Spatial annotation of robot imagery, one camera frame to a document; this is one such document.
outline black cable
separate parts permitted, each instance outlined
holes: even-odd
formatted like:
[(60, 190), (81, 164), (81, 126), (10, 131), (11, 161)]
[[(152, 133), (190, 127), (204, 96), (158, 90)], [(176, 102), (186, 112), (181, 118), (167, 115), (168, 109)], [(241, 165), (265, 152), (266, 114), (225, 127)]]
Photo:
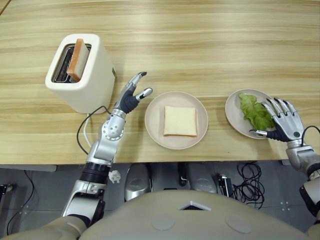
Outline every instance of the black cable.
[(80, 143), (80, 141), (79, 141), (79, 133), (80, 133), (80, 130), (81, 130), (82, 126), (85, 124), (86, 120), (87, 120), (88, 118), (90, 118), (93, 114), (95, 114), (97, 111), (99, 111), (99, 110), (102, 109), (102, 108), (104, 108), (105, 111), (106, 111), (108, 114), (111, 114), (106, 106), (100, 106), (100, 107), (98, 107), (96, 110), (94, 110), (92, 113), (90, 113), (90, 114), (83, 120), (83, 122), (80, 124), (80, 126), (79, 126), (79, 128), (78, 128), (78, 131), (76, 132), (76, 141), (77, 141), (79, 147), (81, 148), (81, 150), (82, 150), (85, 154), (87, 154), (87, 155), (88, 155), (88, 152), (84, 149), (84, 147), (81, 145), (81, 143)]
[(301, 145), (300, 147), (302, 147), (304, 145), (304, 138), (305, 138), (305, 134), (306, 134), (306, 131), (309, 129), (309, 128), (315, 128), (318, 130), (318, 132), (320, 133), (320, 129), (314, 125), (310, 125), (310, 126), (307, 126), (304, 130), (303, 130), (303, 133), (302, 133), (302, 137), (301, 137)]
[(254, 204), (258, 209), (262, 208), (265, 202), (265, 187), (260, 182), (262, 171), (260, 166), (254, 162), (240, 163), (236, 166), (239, 175), (243, 182), (240, 185), (233, 184), (233, 196), (236, 200), (246, 204)]
[(35, 185), (34, 182), (32, 181), (31, 177), (28, 176), (27, 171), (24, 170), (24, 174), (26, 175), (26, 177), (29, 179), (31, 185), (32, 185), (32, 191), (31, 194), (29, 196), (29, 198), (27, 199), (27, 201), (24, 202), (24, 204), (20, 207), (20, 209), (10, 218), (8, 224), (6, 225), (6, 235), (9, 236), (9, 225), (12, 222), (12, 220), (18, 215), (18, 213), (21, 212), (21, 210), (25, 207), (25, 205), (30, 201), (31, 197), (33, 196), (34, 192), (35, 192)]
[(212, 180), (213, 180), (214, 185), (215, 185), (215, 188), (216, 188), (216, 193), (219, 194), (218, 191), (220, 190), (221, 195), (223, 195), (223, 192), (222, 192), (222, 190), (221, 190), (221, 188), (220, 188), (220, 186), (219, 186), (218, 175), (213, 176), (213, 177), (212, 177)]

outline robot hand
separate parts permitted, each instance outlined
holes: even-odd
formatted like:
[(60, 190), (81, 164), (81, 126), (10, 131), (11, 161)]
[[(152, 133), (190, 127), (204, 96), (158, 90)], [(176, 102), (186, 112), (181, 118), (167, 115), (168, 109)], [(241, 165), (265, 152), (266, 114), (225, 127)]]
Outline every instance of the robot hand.
[(125, 114), (128, 114), (138, 106), (139, 102), (142, 99), (152, 93), (152, 88), (148, 87), (136, 96), (133, 96), (134, 91), (137, 87), (137, 83), (145, 75), (147, 75), (147, 72), (143, 71), (139, 72), (137, 75), (131, 78), (131, 80), (125, 85), (119, 97), (117, 98), (114, 104), (114, 109), (118, 109), (120, 111), (123, 111)]
[(300, 140), (304, 132), (304, 125), (295, 107), (290, 102), (277, 97), (274, 99), (267, 97), (267, 101), (273, 108), (266, 102), (262, 102), (261, 104), (271, 115), (275, 123), (275, 130), (261, 131), (252, 129), (250, 131), (257, 133), (259, 136), (265, 136), (281, 142)]

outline green lettuce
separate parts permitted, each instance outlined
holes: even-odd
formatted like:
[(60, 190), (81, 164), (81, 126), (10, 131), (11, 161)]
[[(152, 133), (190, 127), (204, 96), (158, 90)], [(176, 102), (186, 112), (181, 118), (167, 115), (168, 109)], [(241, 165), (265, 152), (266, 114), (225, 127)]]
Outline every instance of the green lettuce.
[(249, 119), (254, 129), (265, 131), (275, 126), (271, 115), (260, 102), (257, 102), (256, 96), (240, 93), (239, 98), (241, 99), (240, 108), (244, 113), (244, 119)]

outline power cord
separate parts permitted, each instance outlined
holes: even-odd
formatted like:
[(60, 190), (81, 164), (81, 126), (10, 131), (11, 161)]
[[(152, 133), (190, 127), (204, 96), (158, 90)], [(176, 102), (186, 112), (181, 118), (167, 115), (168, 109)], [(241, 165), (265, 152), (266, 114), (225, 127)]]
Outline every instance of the power cord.
[(88, 116), (86, 116), (86, 118), (82, 121), (82, 123), (80, 124), (79, 128), (78, 128), (78, 131), (76, 132), (76, 142), (78, 143), (79, 147), (81, 148), (81, 150), (88, 155), (88, 152), (84, 149), (84, 147), (81, 145), (80, 141), (79, 141), (79, 133), (80, 133), (80, 130), (82, 128), (82, 126), (86, 123), (86, 121), (93, 115), (95, 114), (97, 111), (99, 111), (100, 109), (104, 108), (105, 111), (108, 113), (108, 114), (111, 114), (111, 112), (109, 112), (108, 108), (106, 106), (100, 106), (98, 107), (96, 110), (94, 110), (92, 113), (90, 113)]
[(240, 185), (232, 185), (234, 198), (242, 203), (249, 201), (246, 204), (254, 204), (255, 208), (257, 205), (258, 209), (262, 208), (265, 202), (265, 187), (260, 182), (262, 175), (260, 166), (255, 162), (247, 162), (238, 164), (236, 169), (243, 182)]
[(89, 147), (91, 148), (91, 142), (87, 136), (87, 126), (88, 126), (88, 123), (90, 121), (90, 117), (85, 121), (85, 124), (84, 124), (84, 127), (83, 127), (83, 135), (84, 135), (84, 138), (86, 140), (86, 142), (88, 143)]
[(318, 127), (316, 127), (316, 126), (314, 126), (314, 125), (307, 126), (307, 127), (303, 130), (302, 137), (301, 137), (301, 145), (300, 145), (300, 147), (302, 147), (302, 146), (304, 145), (305, 134), (306, 134), (306, 132), (307, 132), (307, 130), (308, 130), (309, 128), (315, 128), (315, 129), (317, 129), (318, 132), (320, 133), (320, 129), (319, 129)]
[(6, 235), (9, 236), (9, 226), (10, 223), (13, 221), (13, 219), (18, 215), (18, 213), (21, 212), (21, 210), (27, 205), (27, 203), (30, 201), (31, 197), (34, 195), (35, 192), (35, 185), (34, 182), (32, 181), (31, 177), (28, 176), (27, 171), (24, 170), (24, 174), (26, 175), (26, 177), (29, 179), (31, 185), (32, 185), (32, 191), (31, 194), (29, 196), (29, 198), (27, 199), (27, 201), (24, 202), (24, 204), (20, 207), (20, 209), (10, 218), (8, 224), (6, 225)]

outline beige plate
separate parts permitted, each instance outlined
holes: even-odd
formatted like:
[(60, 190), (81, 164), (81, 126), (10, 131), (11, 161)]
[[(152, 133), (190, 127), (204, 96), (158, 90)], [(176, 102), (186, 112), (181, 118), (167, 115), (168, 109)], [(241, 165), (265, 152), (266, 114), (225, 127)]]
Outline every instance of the beige plate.
[(257, 102), (266, 102), (268, 95), (261, 91), (254, 89), (241, 89), (232, 93), (225, 103), (225, 115), (229, 123), (235, 130), (239, 133), (253, 139), (266, 139), (264, 136), (257, 136), (253, 132), (250, 132), (254, 127), (252, 126), (250, 120), (244, 120), (245, 114), (240, 108), (240, 98), (239, 94), (247, 94), (256, 96)]
[[(194, 107), (196, 111), (197, 136), (164, 136), (164, 107)], [(196, 145), (208, 129), (208, 114), (202, 103), (194, 96), (170, 91), (157, 96), (145, 111), (144, 123), (150, 137), (159, 145), (174, 150), (187, 149)]]

